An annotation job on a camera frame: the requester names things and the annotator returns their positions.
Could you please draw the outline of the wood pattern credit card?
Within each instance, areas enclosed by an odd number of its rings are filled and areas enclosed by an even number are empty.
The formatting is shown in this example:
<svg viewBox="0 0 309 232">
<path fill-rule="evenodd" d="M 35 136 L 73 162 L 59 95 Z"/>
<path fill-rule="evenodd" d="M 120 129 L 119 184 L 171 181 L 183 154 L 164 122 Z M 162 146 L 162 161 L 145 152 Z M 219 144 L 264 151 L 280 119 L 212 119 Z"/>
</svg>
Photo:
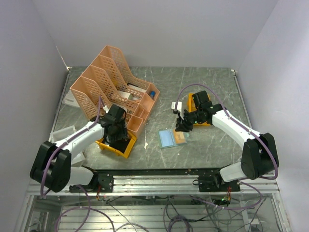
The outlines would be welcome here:
<svg viewBox="0 0 309 232">
<path fill-rule="evenodd" d="M 174 141 L 176 145 L 186 143 L 186 135 L 182 131 L 173 131 Z"/>
</svg>

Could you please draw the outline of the yellow bin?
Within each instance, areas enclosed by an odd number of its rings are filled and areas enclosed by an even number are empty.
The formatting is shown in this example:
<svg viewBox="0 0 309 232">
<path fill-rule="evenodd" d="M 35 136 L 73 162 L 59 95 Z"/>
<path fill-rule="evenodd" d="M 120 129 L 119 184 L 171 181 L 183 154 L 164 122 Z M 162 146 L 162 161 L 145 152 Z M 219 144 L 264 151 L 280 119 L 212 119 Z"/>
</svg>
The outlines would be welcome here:
<svg viewBox="0 0 309 232">
<path fill-rule="evenodd" d="M 113 153 L 115 153 L 117 156 L 122 156 L 124 158 L 128 158 L 135 143 L 137 141 L 137 137 L 128 131 L 128 138 L 124 139 L 122 141 L 117 141 L 112 146 L 106 144 L 105 139 L 101 139 L 98 141 L 95 141 L 95 143 L 99 146 L 101 150 L 109 150 Z"/>
<path fill-rule="evenodd" d="M 210 125 L 210 109 L 213 105 L 206 91 L 189 93 L 187 105 L 189 115 L 193 119 L 194 125 Z"/>
</svg>

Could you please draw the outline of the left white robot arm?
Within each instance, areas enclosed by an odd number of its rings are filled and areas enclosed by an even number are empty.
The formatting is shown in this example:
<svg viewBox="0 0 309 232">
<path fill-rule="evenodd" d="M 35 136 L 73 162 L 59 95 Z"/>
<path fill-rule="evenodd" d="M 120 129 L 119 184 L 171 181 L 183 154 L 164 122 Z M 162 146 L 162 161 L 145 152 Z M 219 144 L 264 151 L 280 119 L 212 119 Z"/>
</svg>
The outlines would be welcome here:
<svg viewBox="0 0 309 232">
<path fill-rule="evenodd" d="M 88 167 L 73 167 L 73 158 L 95 141 L 105 139 L 109 145 L 128 138 L 126 111 L 112 105 L 103 116 L 93 117 L 76 133 L 57 142 L 45 141 L 38 149 L 30 178 L 40 183 L 40 195 L 60 192 L 65 186 L 81 186 L 88 192 L 102 187 L 99 173 Z"/>
</svg>

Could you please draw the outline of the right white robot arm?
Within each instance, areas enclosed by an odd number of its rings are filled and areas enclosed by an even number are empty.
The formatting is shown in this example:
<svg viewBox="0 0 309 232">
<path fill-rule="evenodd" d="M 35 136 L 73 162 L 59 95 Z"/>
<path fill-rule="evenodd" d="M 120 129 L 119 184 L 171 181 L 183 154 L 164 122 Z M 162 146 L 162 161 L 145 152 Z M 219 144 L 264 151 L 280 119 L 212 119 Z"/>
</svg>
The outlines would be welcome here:
<svg viewBox="0 0 309 232">
<path fill-rule="evenodd" d="M 176 131 L 190 132 L 195 124 L 207 123 L 230 136 L 242 149 L 241 160 L 219 169 L 213 179 L 213 187 L 224 191 L 231 181 L 266 178 L 274 172 L 278 176 L 279 159 L 275 139 L 270 133 L 259 133 L 233 117 L 221 104 L 212 104 L 206 91 L 192 95 L 195 111 L 181 109 L 179 101 L 171 104 L 177 114 Z"/>
</svg>

